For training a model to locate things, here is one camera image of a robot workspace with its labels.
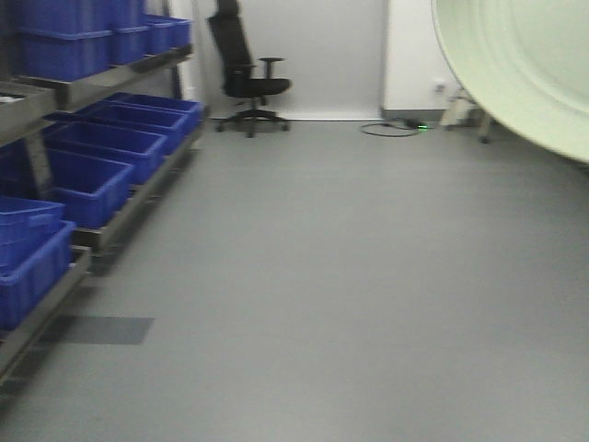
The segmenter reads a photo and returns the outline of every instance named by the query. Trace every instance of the baseboard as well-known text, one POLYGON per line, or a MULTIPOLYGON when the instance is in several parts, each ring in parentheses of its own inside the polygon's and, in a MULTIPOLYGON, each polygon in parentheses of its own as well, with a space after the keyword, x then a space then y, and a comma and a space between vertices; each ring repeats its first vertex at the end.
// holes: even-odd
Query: baseboard
POLYGON ((444 109, 382 109, 380 114, 383 120, 394 118, 414 118, 422 122, 439 122, 442 119, 444 109))

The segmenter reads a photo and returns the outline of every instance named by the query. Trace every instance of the dark floor patch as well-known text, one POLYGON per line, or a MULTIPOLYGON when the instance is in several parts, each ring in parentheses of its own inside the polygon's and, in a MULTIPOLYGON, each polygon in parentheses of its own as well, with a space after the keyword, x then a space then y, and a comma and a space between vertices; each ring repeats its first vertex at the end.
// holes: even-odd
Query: dark floor patch
POLYGON ((60 316, 43 334, 43 343, 141 345, 154 318, 60 316))

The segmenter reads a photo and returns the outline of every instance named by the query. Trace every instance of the chair base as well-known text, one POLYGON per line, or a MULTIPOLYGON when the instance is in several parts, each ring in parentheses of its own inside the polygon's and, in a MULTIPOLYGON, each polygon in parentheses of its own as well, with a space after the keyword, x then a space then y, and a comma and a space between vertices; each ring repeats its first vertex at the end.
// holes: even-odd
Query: chair base
POLYGON ((261 109, 250 109, 243 110, 236 113, 234 116, 221 120, 216 127, 217 132, 222 132, 225 127, 224 125, 228 122, 241 123, 248 122, 248 138, 256 136, 256 121, 265 120, 269 122, 280 122, 282 124, 283 131, 290 130, 290 123, 288 120, 279 117, 276 112, 261 109))

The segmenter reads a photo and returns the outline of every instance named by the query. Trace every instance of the chair seat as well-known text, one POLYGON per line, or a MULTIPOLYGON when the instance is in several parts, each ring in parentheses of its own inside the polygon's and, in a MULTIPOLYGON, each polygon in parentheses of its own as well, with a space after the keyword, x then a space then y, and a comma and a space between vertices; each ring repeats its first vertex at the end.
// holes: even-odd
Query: chair seat
POLYGON ((244 87, 245 97, 259 97, 262 95, 277 95, 291 86, 286 78, 251 78, 244 87))

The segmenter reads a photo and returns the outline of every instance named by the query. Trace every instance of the chair backrest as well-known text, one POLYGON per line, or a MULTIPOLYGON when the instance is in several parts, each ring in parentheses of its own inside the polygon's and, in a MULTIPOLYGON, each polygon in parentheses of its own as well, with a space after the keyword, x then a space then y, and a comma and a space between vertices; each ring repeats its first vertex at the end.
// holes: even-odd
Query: chair backrest
POLYGON ((239 18, 237 0, 217 0, 217 12, 208 18, 214 42, 221 53, 225 69, 225 92, 231 94, 232 64, 251 64, 246 35, 239 18))

